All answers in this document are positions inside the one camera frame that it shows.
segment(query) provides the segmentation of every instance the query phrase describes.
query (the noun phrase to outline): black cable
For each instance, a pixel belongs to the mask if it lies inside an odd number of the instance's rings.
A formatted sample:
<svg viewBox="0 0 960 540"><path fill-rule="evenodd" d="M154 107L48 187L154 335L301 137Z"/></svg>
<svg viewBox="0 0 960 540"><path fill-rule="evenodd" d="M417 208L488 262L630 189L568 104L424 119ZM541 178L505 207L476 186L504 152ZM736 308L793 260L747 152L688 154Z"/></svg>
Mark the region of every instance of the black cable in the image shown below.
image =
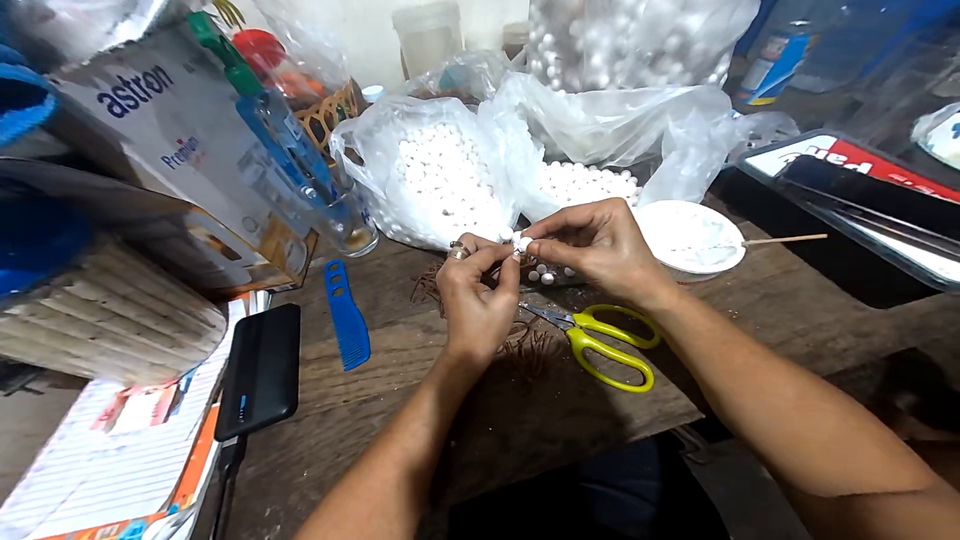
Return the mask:
<svg viewBox="0 0 960 540"><path fill-rule="evenodd" d="M233 486L236 483L240 463L247 454L247 435L239 435L224 443L217 457L217 472L220 477L220 494L217 497L217 515L213 520L210 540L223 540L233 503Z"/></svg>

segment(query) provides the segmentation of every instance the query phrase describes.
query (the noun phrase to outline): ring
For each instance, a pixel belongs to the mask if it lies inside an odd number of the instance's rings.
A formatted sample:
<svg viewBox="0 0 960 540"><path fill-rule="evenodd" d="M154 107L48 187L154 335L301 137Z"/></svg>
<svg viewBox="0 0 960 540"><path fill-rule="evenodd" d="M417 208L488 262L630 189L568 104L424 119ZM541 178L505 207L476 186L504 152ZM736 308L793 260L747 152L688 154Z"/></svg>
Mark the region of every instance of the ring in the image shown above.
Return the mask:
<svg viewBox="0 0 960 540"><path fill-rule="evenodd" d="M472 255L472 254L470 253L470 250L467 249L467 246L465 246L464 243L461 242L460 240L453 240L452 242L450 242L450 247L453 248L453 249L460 248L461 250L464 251L464 253L467 254L467 257L469 257L470 255Z"/></svg>

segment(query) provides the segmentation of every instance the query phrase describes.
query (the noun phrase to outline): comb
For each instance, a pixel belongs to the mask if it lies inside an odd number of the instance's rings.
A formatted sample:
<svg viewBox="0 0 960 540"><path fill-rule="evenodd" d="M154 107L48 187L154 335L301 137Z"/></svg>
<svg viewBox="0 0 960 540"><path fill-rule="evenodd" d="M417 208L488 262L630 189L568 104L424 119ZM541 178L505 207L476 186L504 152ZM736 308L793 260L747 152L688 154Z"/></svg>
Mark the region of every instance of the comb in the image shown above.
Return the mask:
<svg viewBox="0 0 960 540"><path fill-rule="evenodd" d="M324 266L326 299L333 315L333 330L337 332L337 346L344 371L349 371L370 359L370 335L360 309L350 295L347 269L344 262L333 259Z"/></svg>

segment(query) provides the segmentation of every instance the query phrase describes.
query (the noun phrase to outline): hand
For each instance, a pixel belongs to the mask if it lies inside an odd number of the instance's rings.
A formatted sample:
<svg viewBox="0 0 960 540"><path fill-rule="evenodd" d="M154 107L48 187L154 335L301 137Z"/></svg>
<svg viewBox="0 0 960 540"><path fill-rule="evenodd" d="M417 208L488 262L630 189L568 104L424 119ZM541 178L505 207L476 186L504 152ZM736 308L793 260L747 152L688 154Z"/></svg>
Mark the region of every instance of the hand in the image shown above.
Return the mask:
<svg viewBox="0 0 960 540"><path fill-rule="evenodd" d="M607 294L640 309L665 307L681 291L650 253L623 199L561 209L523 235L542 238L530 243L529 253L573 268Z"/></svg>
<svg viewBox="0 0 960 540"><path fill-rule="evenodd" d="M437 273L437 287L446 313L445 351L457 358L468 358L484 370L514 323L520 263L510 244L495 244L470 233L461 236L460 241L472 255L463 260L448 258ZM491 290L480 283L480 276L499 260L503 261L500 284Z"/></svg>

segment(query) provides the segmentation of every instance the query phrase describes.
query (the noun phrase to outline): yellow-handled scissors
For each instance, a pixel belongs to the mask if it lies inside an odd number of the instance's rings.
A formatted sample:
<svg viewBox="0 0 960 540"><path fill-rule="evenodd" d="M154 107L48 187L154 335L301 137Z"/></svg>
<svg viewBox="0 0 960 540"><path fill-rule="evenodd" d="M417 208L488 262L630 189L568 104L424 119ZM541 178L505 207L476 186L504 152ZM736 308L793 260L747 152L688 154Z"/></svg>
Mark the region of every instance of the yellow-handled scissors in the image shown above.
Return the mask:
<svg viewBox="0 0 960 540"><path fill-rule="evenodd" d="M650 369L650 366L646 362L637 358L633 355L628 355L619 349L615 349L610 345L588 335L584 329L593 330L608 335L610 337L615 337L620 341L629 343L638 349L653 349L654 347L660 344L660 335L657 333L657 329L654 326L653 321L649 318L644 317L643 315L633 311L632 309L627 309L620 306L612 306L609 304L598 304L596 306L590 306L584 309L580 313L574 313L572 315L567 313L560 313L559 311L554 311L552 309L544 309L543 307L530 306L526 302L520 302L520 307L523 307L531 313L537 314L540 317L543 317L550 324L559 328L560 330L566 333L566 337L570 340L570 347L573 349L573 357L577 358L577 361L580 363L580 366L587 370L587 373L593 375L597 379L613 386L614 388L619 388L620 390L626 390L627 392L646 392L654 385L654 372ZM630 333L625 330L621 330L614 325L608 325L607 323L598 321L593 318L593 313L597 311L618 311L620 313L625 313L639 319L653 331L654 336L651 339L643 339L642 337ZM640 373L643 374L643 384L636 386L633 384L627 384L626 382L620 382L619 380L611 379L606 375L600 373L597 368L593 367L587 359L584 358L584 349L592 349L597 353L606 356L607 358L620 362L621 364L630 366Z"/></svg>

